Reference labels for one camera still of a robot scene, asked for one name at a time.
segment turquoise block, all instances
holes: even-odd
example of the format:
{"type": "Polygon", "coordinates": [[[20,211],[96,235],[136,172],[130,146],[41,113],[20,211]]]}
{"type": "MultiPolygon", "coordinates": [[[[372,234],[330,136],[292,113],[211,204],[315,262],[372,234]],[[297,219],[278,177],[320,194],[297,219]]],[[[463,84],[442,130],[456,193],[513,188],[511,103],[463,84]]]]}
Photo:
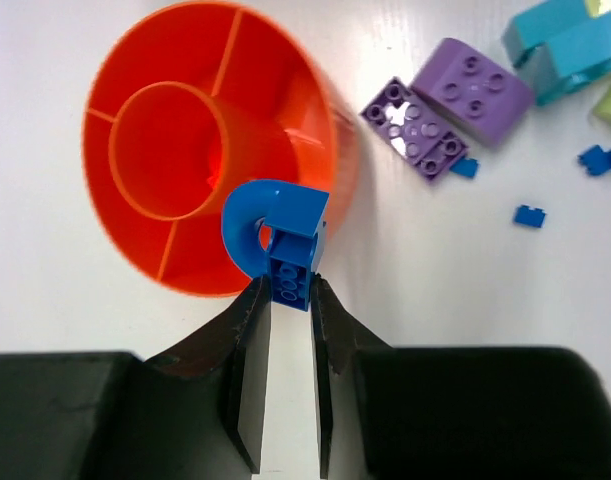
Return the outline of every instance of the turquoise block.
{"type": "Polygon", "coordinates": [[[611,72],[611,11],[566,30],[538,47],[519,71],[543,106],[611,72]]]}
{"type": "Polygon", "coordinates": [[[590,18],[585,0],[548,0],[516,15],[503,35],[512,65],[520,68],[536,47],[590,18]]]}

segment blue ring-shaped handle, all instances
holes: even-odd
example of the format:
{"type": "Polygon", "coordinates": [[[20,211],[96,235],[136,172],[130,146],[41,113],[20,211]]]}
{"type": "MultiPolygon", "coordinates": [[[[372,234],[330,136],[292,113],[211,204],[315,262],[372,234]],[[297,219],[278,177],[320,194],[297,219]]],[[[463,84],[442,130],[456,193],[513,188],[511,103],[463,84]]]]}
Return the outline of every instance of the blue ring-shaped handle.
{"type": "Polygon", "coordinates": [[[286,182],[254,180],[234,190],[223,206],[222,234],[232,261],[250,278],[267,272],[265,250],[258,233],[286,182]]]}

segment white table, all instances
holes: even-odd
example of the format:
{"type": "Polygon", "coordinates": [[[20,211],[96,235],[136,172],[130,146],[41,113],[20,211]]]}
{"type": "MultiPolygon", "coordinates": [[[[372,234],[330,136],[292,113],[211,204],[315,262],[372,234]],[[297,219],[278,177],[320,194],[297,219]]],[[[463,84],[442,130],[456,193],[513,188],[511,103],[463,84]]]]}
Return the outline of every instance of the white table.
{"type": "MultiPolygon", "coordinates": [[[[0,352],[155,354],[228,299],[165,290],[101,230],[85,189],[80,125],[115,40],[162,0],[0,0],[0,352]]],[[[409,82],[439,40],[507,66],[499,37],[533,0],[255,0],[312,52],[358,112],[409,82]]],[[[589,115],[608,82],[527,120],[497,152],[474,144],[469,182],[429,188],[365,130],[357,195],[321,272],[346,307],[397,345],[555,344],[578,350],[611,395],[611,175],[575,156],[611,147],[589,115]],[[513,226],[521,203],[548,213],[513,226]]],[[[309,318],[273,309],[264,479],[317,477],[309,318]]]]}

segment purple building brick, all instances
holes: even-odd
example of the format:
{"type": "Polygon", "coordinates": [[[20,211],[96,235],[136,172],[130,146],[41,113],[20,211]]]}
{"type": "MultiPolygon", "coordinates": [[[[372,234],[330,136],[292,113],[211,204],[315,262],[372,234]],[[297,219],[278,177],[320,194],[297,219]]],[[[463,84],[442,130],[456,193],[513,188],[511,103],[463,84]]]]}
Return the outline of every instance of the purple building brick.
{"type": "Polygon", "coordinates": [[[433,182],[467,155],[467,145],[398,78],[393,78],[361,112],[383,140],[433,182]]]}
{"type": "Polygon", "coordinates": [[[411,88],[491,147],[502,142],[534,103],[534,93],[522,80],[453,38],[443,39],[411,88]]]}

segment divided orange container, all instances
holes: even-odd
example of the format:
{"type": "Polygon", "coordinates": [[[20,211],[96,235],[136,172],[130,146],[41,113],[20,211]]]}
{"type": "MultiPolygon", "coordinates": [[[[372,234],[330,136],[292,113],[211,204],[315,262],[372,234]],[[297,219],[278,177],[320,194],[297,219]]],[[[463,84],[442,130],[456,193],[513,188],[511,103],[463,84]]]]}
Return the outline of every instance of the divided orange container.
{"type": "Polygon", "coordinates": [[[330,192],[329,232],[355,189],[353,115],[306,53],[236,4],[189,2],[142,20],[93,85],[83,125],[87,183],[120,251],[156,281],[229,295],[220,212],[240,184],[276,178],[330,192]]]}

